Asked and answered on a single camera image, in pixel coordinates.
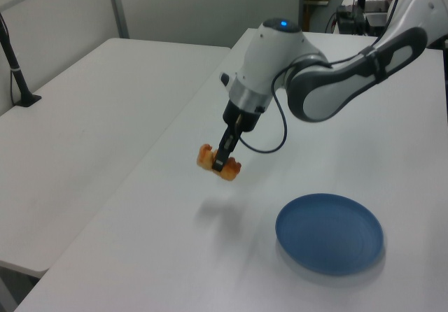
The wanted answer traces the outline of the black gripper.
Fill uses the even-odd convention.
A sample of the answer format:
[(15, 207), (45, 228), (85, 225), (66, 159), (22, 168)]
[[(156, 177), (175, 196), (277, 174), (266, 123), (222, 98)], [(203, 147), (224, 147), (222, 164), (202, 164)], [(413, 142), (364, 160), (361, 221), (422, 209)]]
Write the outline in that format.
[(234, 151), (240, 132), (251, 132), (254, 130), (261, 114), (243, 111), (230, 100), (225, 107), (223, 120), (227, 129), (219, 143), (216, 155), (213, 159), (212, 169), (221, 172), (230, 159), (230, 154)]

